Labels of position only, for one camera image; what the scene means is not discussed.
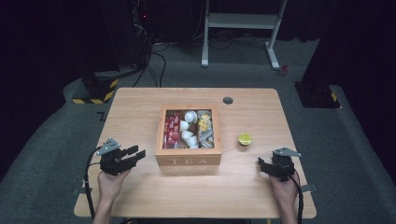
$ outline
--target human hand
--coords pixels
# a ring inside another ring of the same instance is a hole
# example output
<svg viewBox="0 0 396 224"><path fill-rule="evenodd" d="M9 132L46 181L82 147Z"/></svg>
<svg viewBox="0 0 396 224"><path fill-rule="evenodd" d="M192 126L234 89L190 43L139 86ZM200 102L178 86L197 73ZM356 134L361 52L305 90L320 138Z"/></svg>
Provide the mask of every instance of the human hand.
<svg viewBox="0 0 396 224"><path fill-rule="evenodd" d="M119 175L108 175L105 172L99 173L97 178L100 199L93 224L110 223L111 208L113 207L114 200L119 196L123 180L130 172L131 170L127 170Z"/></svg>
<svg viewBox="0 0 396 224"><path fill-rule="evenodd" d="M122 183L125 177L131 172L127 170L119 175L109 175L101 172L98 175L100 200L113 203L120 194Z"/></svg>
<svg viewBox="0 0 396 224"><path fill-rule="evenodd" d="M269 177L273 186L276 201L279 203L279 205L282 204L294 206L294 201L298 194L294 182L291 179L289 179L288 181L280 182L276 177L272 175L269 175ZM291 177L293 177L297 184L300 185L297 173L294 173L294 175L292 175Z"/></svg>
<svg viewBox="0 0 396 224"><path fill-rule="evenodd" d="M294 202L297 197L298 191L294 182L289 179L288 181L280 182L276 177L269 175L274 196L279 205L279 212L282 223L284 224L294 224L297 223ZM300 185L300 180L298 178L297 172L291 177L294 178L296 183Z"/></svg>

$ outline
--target equipment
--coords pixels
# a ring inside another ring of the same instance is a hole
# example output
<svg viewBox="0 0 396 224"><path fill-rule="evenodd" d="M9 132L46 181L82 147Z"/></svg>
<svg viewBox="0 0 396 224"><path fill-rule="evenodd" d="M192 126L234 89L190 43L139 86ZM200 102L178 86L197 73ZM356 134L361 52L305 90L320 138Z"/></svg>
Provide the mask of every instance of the equipment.
<svg viewBox="0 0 396 224"><path fill-rule="evenodd" d="M120 143L116 142L113 138L109 137L107 141L99 148L97 147L94 149L88 160L87 165L85 167L85 175L84 175L84 186L85 186L85 193L87 194L88 206L90 207L91 217L94 219L95 217L95 210L93 208L92 196L91 196L91 188L90 182L88 177L88 169L90 168L91 160L93 154L97 156L102 156L100 160L100 168L103 172L109 175L118 175L126 170L132 169L136 167L138 161L146 157L146 150L137 152L138 146L133 146L128 149L120 149ZM135 156L127 158L123 160L124 156L131 155L136 153Z"/></svg>
<svg viewBox="0 0 396 224"><path fill-rule="evenodd" d="M302 157L302 155L288 147L282 147L273 151L273 164L266 163L259 157L259 165L262 172L277 177L281 182L289 181L290 179L293 181L299 195L297 222L301 224L304 209L304 196L300 184L292 177L296 170L294 169L294 163L291 161L291 157Z"/></svg>
<svg viewBox="0 0 396 224"><path fill-rule="evenodd" d="M145 69L151 48L147 0L63 0L75 104L108 103L119 77Z"/></svg>
<svg viewBox="0 0 396 224"><path fill-rule="evenodd" d="M284 182L289 180L291 175L294 175L294 163L291 161L291 156L301 157L302 155L288 147L282 147L273 151L273 164L266 163L259 157L259 165L262 172L278 177L281 182Z"/></svg>
<svg viewBox="0 0 396 224"><path fill-rule="evenodd" d="M138 151L138 146L120 149L120 144L109 137L103 146L96 152L96 155L102 156L100 168L109 175L118 175L126 170L136 167L136 163L146 157L146 150ZM135 156L123 160L124 156Z"/></svg>

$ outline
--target cable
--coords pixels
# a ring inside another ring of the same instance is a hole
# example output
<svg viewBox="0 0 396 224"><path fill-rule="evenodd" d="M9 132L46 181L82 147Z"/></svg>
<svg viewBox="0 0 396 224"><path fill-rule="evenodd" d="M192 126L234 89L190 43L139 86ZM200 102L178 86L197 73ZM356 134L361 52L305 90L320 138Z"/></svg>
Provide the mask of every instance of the cable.
<svg viewBox="0 0 396 224"><path fill-rule="evenodd" d="M136 218L131 217L131 218L123 220L119 224L134 224L134 223L138 223L138 222L136 221Z"/></svg>
<svg viewBox="0 0 396 224"><path fill-rule="evenodd" d="M222 4L223 4L223 0L220 1L218 12L221 12Z"/></svg>
<svg viewBox="0 0 396 224"><path fill-rule="evenodd" d="M135 87L137 85L137 83L139 82L139 80L142 77L143 73L145 73L146 69L149 66L149 59L151 57L151 49L152 49L152 46L149 48L150 53L148 54L148 59L145 62L143 62L144 68L143 68L142 72L139 74L139 77L137 78L136 82L134 83L134 85L132 87Z"/></svg>
<svg viewBox="0 0 396 224"><path fill-rule="evenodd" d="M298 195L299 195L297 222L299 224L302 224L302 222L303 222L303 209L304 209L303 192L301 191L300 185L297 184L296 180L291 175L289 175L289 178L293 181L294 185L296 186L297 192L298 192Z"/></svg>
<svg viewBox="0 0 396 224"><path fill-rule="evenodd" d="M233 32L231 32L229 30L224 30L224 31L220 31L220 32L222 32L223 34L219 35L219 34L211 32L211 35L214 36L213 38L215 38L219 42L229 42L229 44L222 48L215 47L214 45L208 44L208 46L210 48L212 48L212 49L227 49L234 43L235 44L256 44L256 43L264 42L266 40L266 38L258 38L258 37L253 37L252 40L240 40L240 39L238 39L240 37L235 37Z"/></svg>
<svg viewBox="0 0 396 224"><path fill-rule="evenodd" d="M162 86L163 86L163 72L165 71L166 60L165 60L165 58L164 58L161 54L159 54L159 53L151 53L151 54L154 54L154 55L157 55L157 56L163 58L163 70L161 71L161 76L160 76L160 87L162 87Z"/></svg>
<svg viewBox="0 0 396 224"><path fill-rule="evenodd" d="M164 49L157 49L157 50L151 51L151 52L161 52L161 51L164 51L164 50L166 50L166 49L169 48L170 43L169 43L169 42L156 43L156 44L153 45L153 47L154 47L154 46L160 46L160 45L166 45L166 47L165 47Z"/></svg>
<svg viewBox="0 0 396 224"><path fill-rule="evenodd" d="M202 34L200 34L200 35L194 37L192 40L196 40L196 39L198 39L199 37L202 37L203 35L204 35L204 33L202 33Z"/></svg>
<svg viewBox="0 0 396 224"><path fill-rule="evenodd" d="M146 40L146 39L147 39L146 29L143 28L143 26L138 25L138 24L135 24L134 27L135 27L135 28L138 28L138 31L136 31L136 36L139 37L139 36L141 36L142 33L144 32L143 37L144 37L144 40Z"/></svg>
<svg viewBox="0 0 396 224"><path fill-rule="evenodd" d="M100 164L100 162L91 163L90 166L92 166L92 165L97 165L97 164Z"/></svg>
<svg viewBox="0 0 396 224"><path fill-rule="evenodd" d="M93 202L92 202L92 196L91 196L91 188L90 188L90 179L88 177L88 170L90 169L90 166L91 166L91 160L92 160L93 154L97 150L99 150L99 147L97 147L95 150L93 150L90 153L90 156L87 159L87 164L85 166L85 174L84 174L85 194L87 195L87 201L88 201L88 206L90 207L92 220L95 218L95 209L93 208Z"/></svg>
<svg viewBox="0 0 396 224"><path fill-rule="evenodd" d="M198 33L199 27L201 26L202 14L204 14L203 12L204 12L204 0L202 0L202 4L201 4L201 13L200 13L200 16L199 16L198 26L197 26L197 29L195 30L195 33L192 35L192 39L194 39L194 37Z"/></svg>
<svg viewBox="0 0 396 224"><path fill-rule="evenodd" d="M157 87L157 78L155 77L154 71L151 69L151 67L148 65L148 71L151 74L151 78L154 81L155 87Z"/></svg>

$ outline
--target black cable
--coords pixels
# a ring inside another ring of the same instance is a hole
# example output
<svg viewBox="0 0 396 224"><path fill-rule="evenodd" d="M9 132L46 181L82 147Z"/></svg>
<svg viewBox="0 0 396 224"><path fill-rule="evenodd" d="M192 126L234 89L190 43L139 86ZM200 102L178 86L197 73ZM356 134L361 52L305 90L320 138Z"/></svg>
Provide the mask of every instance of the black cable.
<svg viewBox="0 0 396 224"><path fill-rule="evenodd" d="M266 40L266 38L257 38L257 37L254 37L252 40L238 40L238 39L234 38L233 42L236 44L257 44L257 43L264 42L265 40Z"/></svg>
<svg viewBox="0 0 396 224"><path fill-rule="evenodd" d="M130 222L136 223L136 218L131 217L131 218L125 219L122 222L120 222L119 224L129 224Z"/></svg>
<svg viewBox="0 0 396 224"><path fill-rule="evenodd" d="M142 77L143 73L145 73L146 69L147 69L148 66L149 66L149 59L150 59L150 56L151 56L151 48L150 48L150 50L149 50L150 53L148 54L148 59L144 62L144 69L143 69L142 72L139 74L139 77L137 78L136 82L134 83L134 85L133 85L132 87L135 87L135 86L136 86L136 84L139 82L140 78Z"/></svg>
<svg viewBox="0 0 396 224"><path fill-rule="evenodd" d="M163 72L165 71L166 60L165 60L165 58L164 58L161 54L159 54L159 53L151 53L151 54L154 54L154 55L157 55L157 56L163 58L163 70L161 71L161 76L160 76L160 87L162 87L162 86L163 86Z"/></svg>
<svg viewBox="0 0 396 224"><path fill-rule="evenodd" d="M151 74L151 78L152 81L154 82L155 87L157 87L157 78L155 77L155 73L149 65L148 65L148 71Z"/></svg>
<svg viewBox="0 0 396 224"><path fill-rule="evenodd" d="M297 184L296 180L291 175L289 175L289 178L294 182L294 185L297 187L297 192L299 195L297 222L299 224L302 224L303 223L303 209L304 209L303 192L301 191L300 185Z"/></svg>
<svg viewBox="0 0 396 224"><path fill-rule="evenodd" d="M212 34L212 35L218 41L224 41L224 42L228 42L229 43L227 46L225 46L223 48L218 48L218 47L215 47L213 45L207 44L212 49L227 49L233 44L233 36L232 35L216 35L216 34Z"/></svg>
<svg viewBox="0 0 396 224"><path fill-rule="evenodd" d="M85 186L85 194L87 195L88 206L90 207L91 218L92 220L95 218L95 209L93 208L92 196L91 196L91 188L90 188L90 179L88 177L88 170L91 166L91 161L93 154L99 150L99 147L93 150L90 156L87 159L87 164L85 166L85 174L84 174L84 186Z"/></svg>
<svg viewBox="0 0 396 224"><path fill-rule="evenodd" d="M97 165L97 164L100 164L100 162L91 163L90 166L92 166L92 165Z"/></svg>
<svg viewBox="0 0 396 224"><path fill-rule="evenodd" d="M153 50L152 52L158 53L158 52L161 52L161 51L164 51L164 50L168 49L169 46L170 46L170 43L169 43L169 42L164 42L164 43L157 43L157 44L154 44L153 47L160 46L160 45L162 45L162 44L166 44L166 47L163 48L163 49Z"/></svg>

